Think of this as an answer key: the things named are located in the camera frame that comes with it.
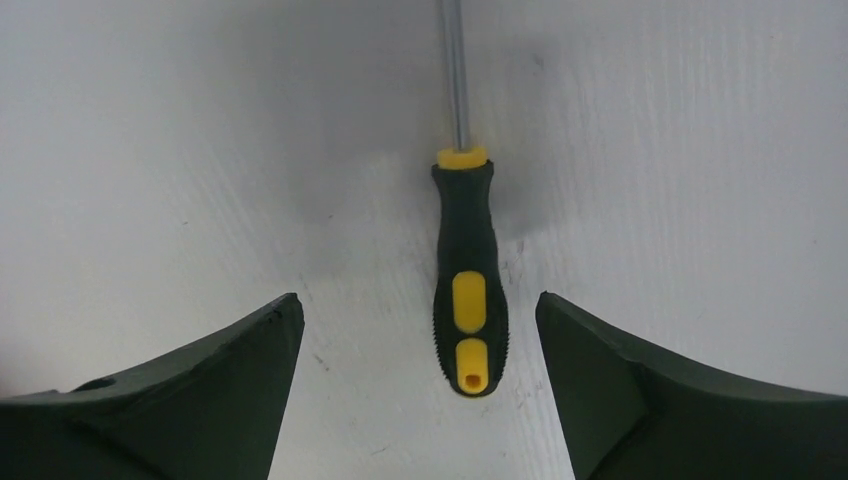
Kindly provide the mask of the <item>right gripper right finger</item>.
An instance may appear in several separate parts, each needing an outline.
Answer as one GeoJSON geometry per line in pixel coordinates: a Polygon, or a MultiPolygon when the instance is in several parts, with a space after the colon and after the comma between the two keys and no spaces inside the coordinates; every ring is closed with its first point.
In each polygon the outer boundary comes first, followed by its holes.
{"type": "Polygon", "coordinates": [[[847,400],[686,358],[543,293],[536,323],[578,479],[843,479],[847,400]]]}

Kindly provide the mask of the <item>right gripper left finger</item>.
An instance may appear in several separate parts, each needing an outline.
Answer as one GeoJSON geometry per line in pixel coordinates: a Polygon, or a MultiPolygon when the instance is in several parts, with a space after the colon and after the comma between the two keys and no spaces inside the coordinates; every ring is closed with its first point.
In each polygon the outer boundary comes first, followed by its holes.
{"type": "Polygon", "coordinates": [[[265,479],[304,331],[287,293],[127,370],[1,402],[5,479],[265,479]]]}

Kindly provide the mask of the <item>black yellow screwdriver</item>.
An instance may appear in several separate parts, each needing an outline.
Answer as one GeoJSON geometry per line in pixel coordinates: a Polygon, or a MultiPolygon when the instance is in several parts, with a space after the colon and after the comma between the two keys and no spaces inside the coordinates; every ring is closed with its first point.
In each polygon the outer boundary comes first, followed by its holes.
{"type": "Polygon", "coordinates": [[[440,200],[433,339],[451,388],[479,398],[501,381],[509,345],[490,208],[494,164],[472,139],[460,2],[442,2],[441,14],[452,145],[431,169],[440,200]]]}

